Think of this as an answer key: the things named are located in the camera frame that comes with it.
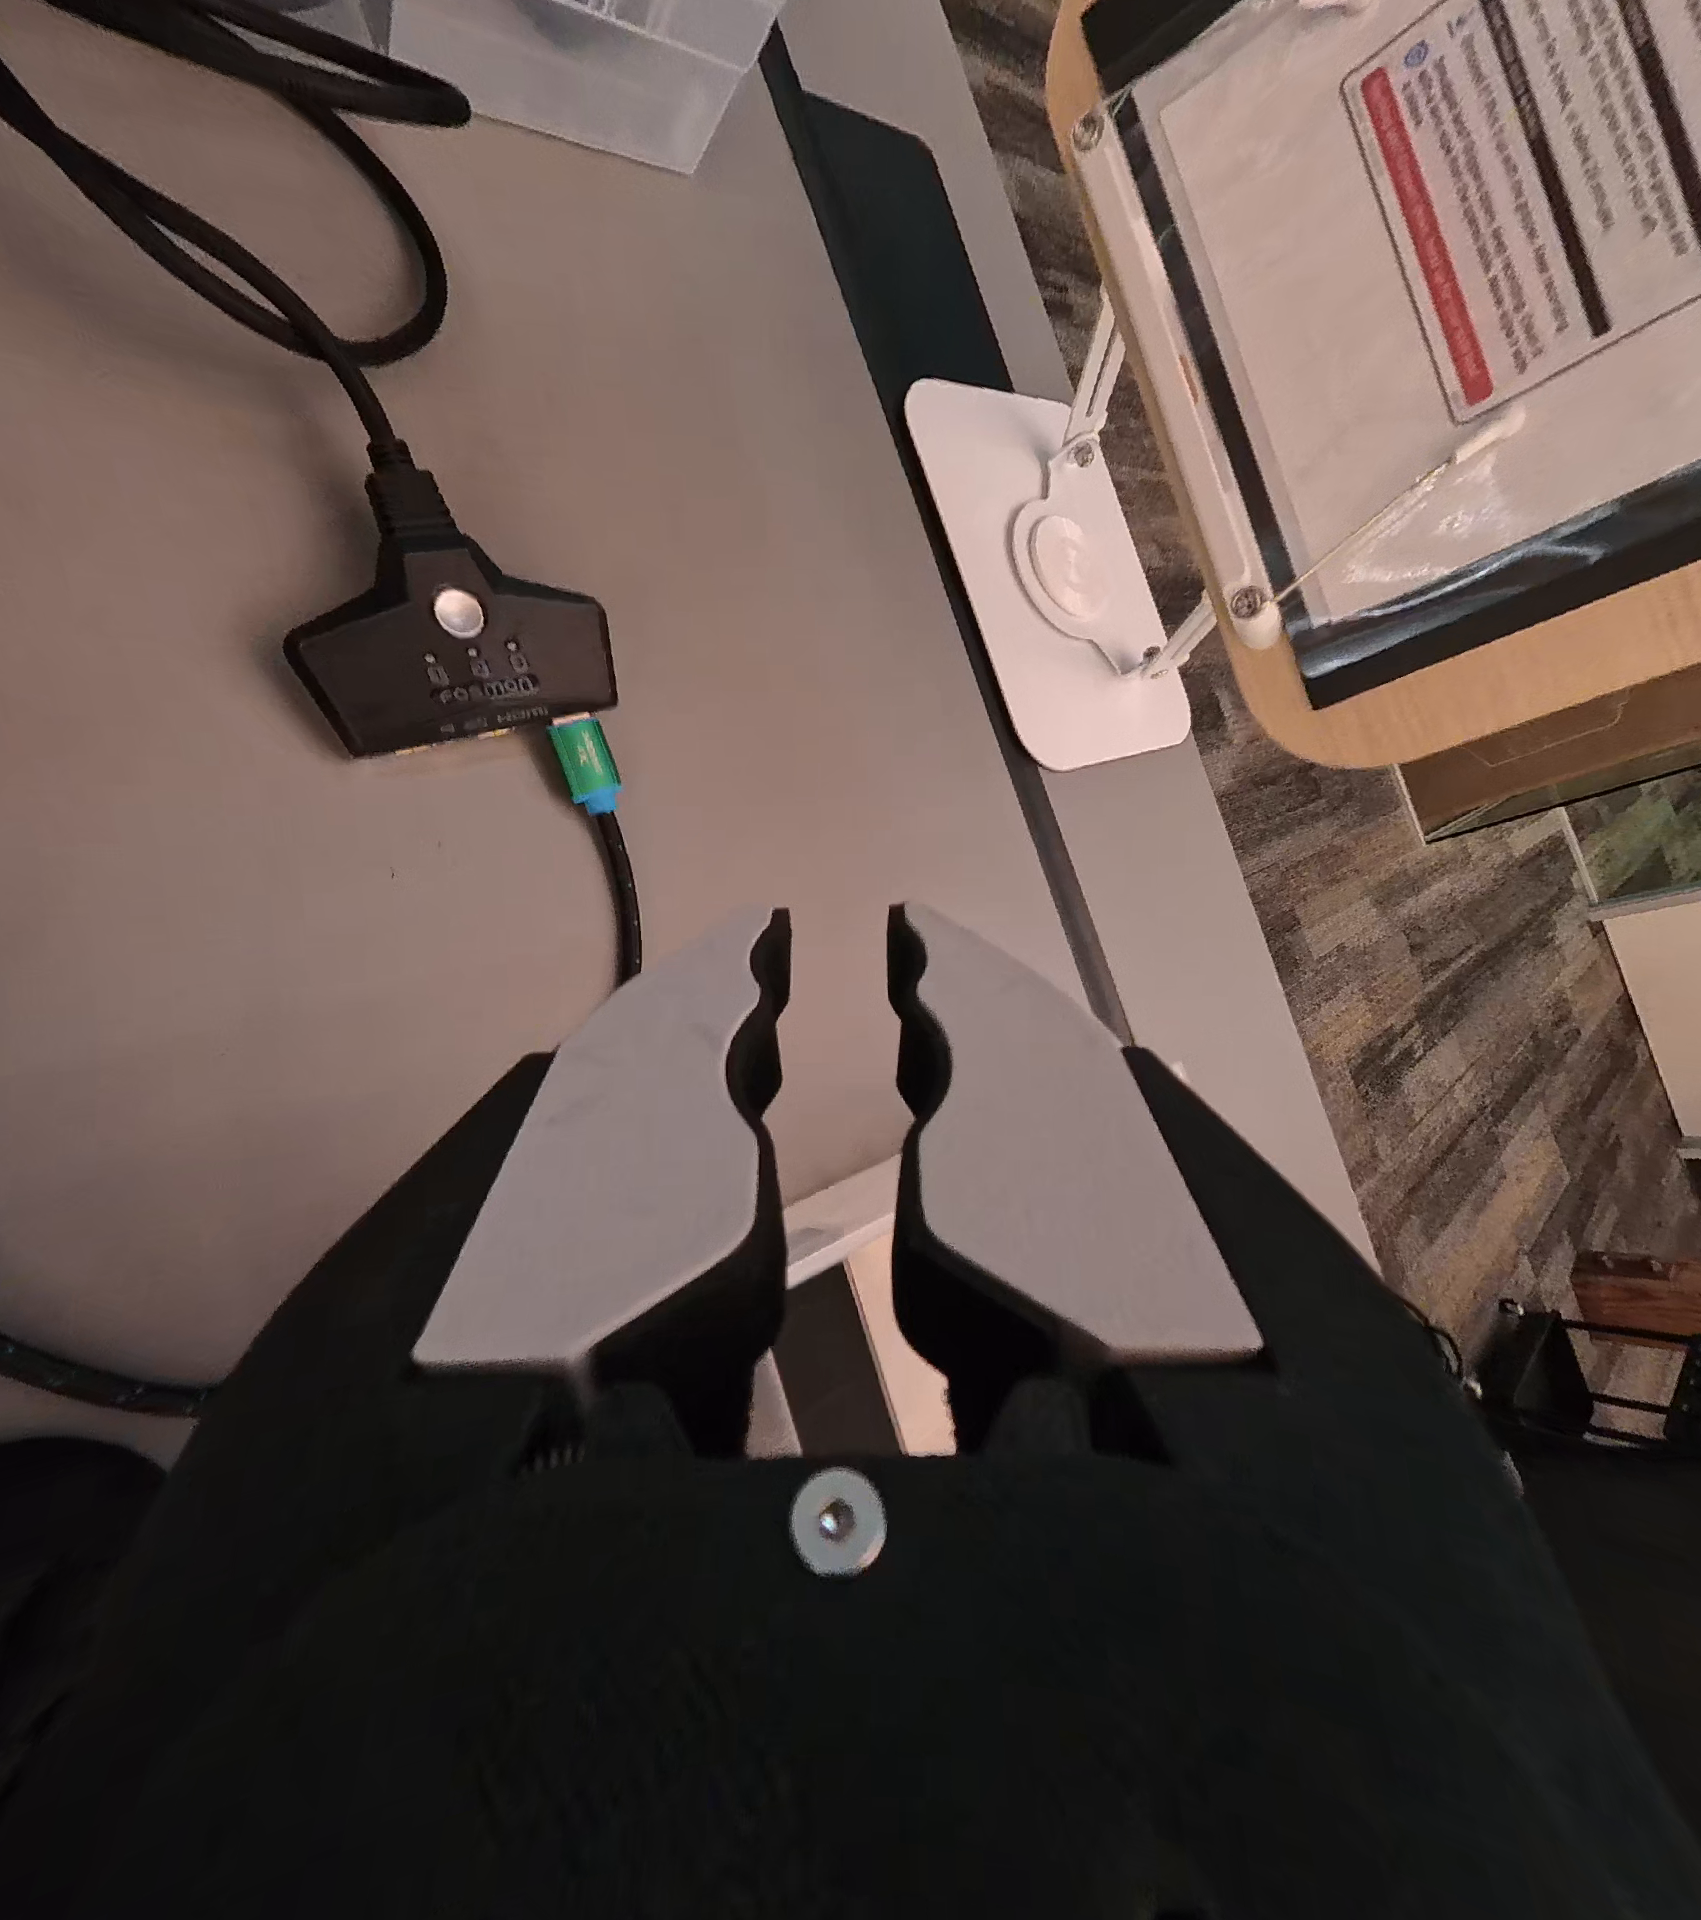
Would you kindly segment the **clear plastic bin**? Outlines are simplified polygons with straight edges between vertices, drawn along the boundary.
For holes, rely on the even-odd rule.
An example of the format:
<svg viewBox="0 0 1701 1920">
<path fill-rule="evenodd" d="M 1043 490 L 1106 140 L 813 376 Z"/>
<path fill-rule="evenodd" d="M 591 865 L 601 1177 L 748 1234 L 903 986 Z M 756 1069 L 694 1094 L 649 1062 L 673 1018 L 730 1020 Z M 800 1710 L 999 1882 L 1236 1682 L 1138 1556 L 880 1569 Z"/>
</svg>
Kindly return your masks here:
<svg viewBox="0 0 1701 1920">
<path fill-rule="evenodd" d="M 690 175 L 781 2 L 374 3 L 386 51 L 472 112 Z"/>
</svg>

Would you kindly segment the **black HDMI switch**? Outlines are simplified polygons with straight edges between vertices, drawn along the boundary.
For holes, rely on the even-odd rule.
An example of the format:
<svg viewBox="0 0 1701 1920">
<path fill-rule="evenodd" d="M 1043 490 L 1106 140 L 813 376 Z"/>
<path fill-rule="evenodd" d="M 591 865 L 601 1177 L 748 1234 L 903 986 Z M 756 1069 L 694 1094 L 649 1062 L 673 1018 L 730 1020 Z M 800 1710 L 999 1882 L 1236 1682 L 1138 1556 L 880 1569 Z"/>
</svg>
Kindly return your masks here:
<svg viewBox="0 0 1701 1920">
<path fill-rule="evenodd" d="M 514 577 L 468 540 L 385 540 L 372 584 L 290 630 L 283 651 L 354 759 L 534 732 L 621 699 L 598 600 Z"/>
</svg>

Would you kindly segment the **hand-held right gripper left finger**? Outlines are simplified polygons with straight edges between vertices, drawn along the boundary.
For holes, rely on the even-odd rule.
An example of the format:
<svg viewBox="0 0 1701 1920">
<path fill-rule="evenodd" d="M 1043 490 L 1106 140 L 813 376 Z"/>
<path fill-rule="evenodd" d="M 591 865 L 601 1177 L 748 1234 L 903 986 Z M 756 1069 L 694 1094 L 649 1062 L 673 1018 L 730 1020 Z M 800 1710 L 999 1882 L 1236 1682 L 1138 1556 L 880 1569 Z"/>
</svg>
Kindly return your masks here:
<svg viewBox="0 0 1701 1920">
<path fill-rule="evenodd" d="M 705 1456 L 747 1445 L 785 1315 L 766 1109 L 791 915 L 732 911 L 550 1058 L 413 1344 L 433 1376 L 522 1371 L 576 1403 L 643 1386 Z"/>
</svg>

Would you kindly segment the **instruction sign board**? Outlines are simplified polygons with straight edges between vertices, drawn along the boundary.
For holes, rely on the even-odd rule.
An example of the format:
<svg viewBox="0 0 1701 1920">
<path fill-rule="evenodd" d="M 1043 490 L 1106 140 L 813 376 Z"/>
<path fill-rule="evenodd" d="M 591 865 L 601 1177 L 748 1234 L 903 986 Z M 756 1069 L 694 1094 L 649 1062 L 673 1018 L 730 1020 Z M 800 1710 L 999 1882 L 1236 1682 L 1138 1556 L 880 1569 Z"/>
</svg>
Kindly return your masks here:
<svg viewBox="0 0 1701 1920">
<path fill-rule="evenodd" d="M 1049 110 L 1272 739 L 1701 666 L 1701 2 L 1060 3 Z"/>
</svg>

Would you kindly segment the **cardboard box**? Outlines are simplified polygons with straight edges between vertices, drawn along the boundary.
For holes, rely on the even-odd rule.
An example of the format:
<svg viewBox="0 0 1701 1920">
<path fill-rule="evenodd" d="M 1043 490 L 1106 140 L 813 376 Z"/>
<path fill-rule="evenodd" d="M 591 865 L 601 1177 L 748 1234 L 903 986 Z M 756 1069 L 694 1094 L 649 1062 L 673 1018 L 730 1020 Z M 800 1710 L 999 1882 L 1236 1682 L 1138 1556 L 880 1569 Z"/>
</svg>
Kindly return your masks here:
<svg viewBox="0 0 1701 1920">
<path fill-rule="evenodd" d="M 1701 765 L 1701 661 L 1397 768 L 1428 842 Z"/>
</svg>

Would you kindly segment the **white sign stand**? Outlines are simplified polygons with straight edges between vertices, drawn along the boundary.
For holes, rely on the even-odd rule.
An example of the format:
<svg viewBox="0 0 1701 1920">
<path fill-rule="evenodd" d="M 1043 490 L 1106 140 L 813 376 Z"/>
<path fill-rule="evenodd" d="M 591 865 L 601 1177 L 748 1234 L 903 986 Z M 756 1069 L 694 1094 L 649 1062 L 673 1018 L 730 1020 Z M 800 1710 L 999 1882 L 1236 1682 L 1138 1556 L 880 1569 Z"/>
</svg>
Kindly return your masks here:
<svg viewBox="0 0 1701 1920">
<path fill-rule="evenodd" d="M 1157 607 L 1103 449 L 1122 362 L 1103 298 L 1070 404 L 920 377 L 904 405 L 1011 727 L 1051 771 L 1182 746 L 1182 666 L 1216 626 Z"/>
</svg>

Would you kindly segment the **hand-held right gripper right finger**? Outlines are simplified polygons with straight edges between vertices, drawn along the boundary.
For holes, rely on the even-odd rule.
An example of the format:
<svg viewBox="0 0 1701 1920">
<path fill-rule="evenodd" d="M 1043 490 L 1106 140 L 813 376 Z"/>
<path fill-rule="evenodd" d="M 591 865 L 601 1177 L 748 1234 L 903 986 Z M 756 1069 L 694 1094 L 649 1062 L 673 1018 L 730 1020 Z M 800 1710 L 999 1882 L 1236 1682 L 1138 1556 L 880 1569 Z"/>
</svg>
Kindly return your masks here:
<svg viewBox="0 0 1701 1920">
<path fill-rule="evenodd" d="M 1044 975 L 920 902 L 887 979 L 911 1109 L 893 1227 L 899 1330 L 976 1451 L 1026 1380 L 1094 1389 L 1259 1357 L 1261 1331 L 1124 1046 Z"/>
</svg>

